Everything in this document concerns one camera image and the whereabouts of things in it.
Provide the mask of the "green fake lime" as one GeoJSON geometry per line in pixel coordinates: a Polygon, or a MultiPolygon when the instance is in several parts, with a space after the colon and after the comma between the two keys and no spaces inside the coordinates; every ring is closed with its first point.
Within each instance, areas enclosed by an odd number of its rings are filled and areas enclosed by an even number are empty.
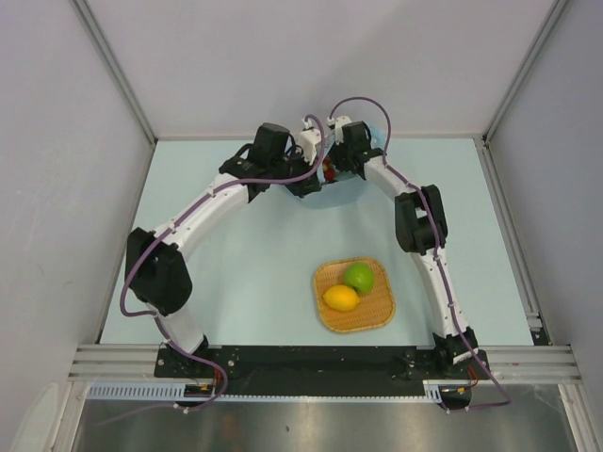
{"type": "Polygon", "coordinates": [[[364,295],[373,288],[373,270],[367,263],[354,262],[346,267],[343,274],[343,282],[358,294],[364,295]]]}

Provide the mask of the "light blue plastic bag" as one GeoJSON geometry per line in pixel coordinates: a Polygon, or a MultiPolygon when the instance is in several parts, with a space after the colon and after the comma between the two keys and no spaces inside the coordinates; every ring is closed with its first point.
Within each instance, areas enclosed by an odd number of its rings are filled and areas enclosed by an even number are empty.
{"type": "MultiPolygon", "coordinates": [[[[383,154],[386,136],[378,129],[364,121],[352,121],[343,127],[346,144],[364,144],[366,150],[362,157],[365,163],[374,156],[383,154]]],[[[356,201],[364,191],[364,180],[350,173],[336,173],[336,180],[327,183],[323,176],[322,162],[331,159],[328,153],[333,145],[329,145],[326,157],[321,161],[316,174],[321,183],[321,190],[305,197],[296,197],[304,206],[312,209],[326,209],[356,201]]]]}

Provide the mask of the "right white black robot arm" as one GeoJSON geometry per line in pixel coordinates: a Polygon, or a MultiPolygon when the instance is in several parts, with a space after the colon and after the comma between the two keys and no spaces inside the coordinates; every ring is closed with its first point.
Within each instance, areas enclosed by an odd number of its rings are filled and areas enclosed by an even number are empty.
{"type": "Polygon", "coordinates": [[[341,116],[328,125],[334,167],[371,182],[393,201],[398,244],[413,258],[431,305],[435,368],[446,378],[458,377],[477,356],[479,344],[449,274],[448,224],[439,188],[418,186],[389,164],[364,122],[341,116]]]}

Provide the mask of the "yellow fake lemon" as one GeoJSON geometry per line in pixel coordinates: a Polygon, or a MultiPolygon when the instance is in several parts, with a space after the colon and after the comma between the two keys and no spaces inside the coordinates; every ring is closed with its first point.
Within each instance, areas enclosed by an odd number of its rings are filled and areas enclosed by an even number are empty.
{"type": "Polygon", "coordinates": [[[323,300],[328,307],[338,312],[353,311],[361,301],[357,292],[344,284],[330,287],[323,294],[323,300]]]}

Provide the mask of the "woven bamboo tray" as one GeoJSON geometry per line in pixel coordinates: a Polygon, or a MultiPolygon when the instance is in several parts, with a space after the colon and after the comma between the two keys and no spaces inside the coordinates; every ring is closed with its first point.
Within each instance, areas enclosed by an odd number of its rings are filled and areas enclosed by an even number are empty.
{"type": "Polygon", "coordinates": [[[385,326],[396,303],[384,266],[369,257],[333,261],[313,278],[318,317],[330,331],[351,333],[385,326]]]}

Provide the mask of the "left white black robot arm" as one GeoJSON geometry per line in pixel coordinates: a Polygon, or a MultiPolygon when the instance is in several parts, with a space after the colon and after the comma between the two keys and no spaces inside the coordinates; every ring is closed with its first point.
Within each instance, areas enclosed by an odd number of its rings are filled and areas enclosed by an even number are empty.
{"type": "Polygon", "coordinates": [[[246,143],[220,166],[208,188],[182,212],[160,226],[128,235],[124,283],[146,305],[166,343],[177,350],[175,364],[195,377],[208,365],[206,336],[187,306],[192,279],[187,261],[218,226],[270,186],[312,181],[325,154],[326,135],[313,115],[293,137],[283,126],[264,122],[246,143]]]}

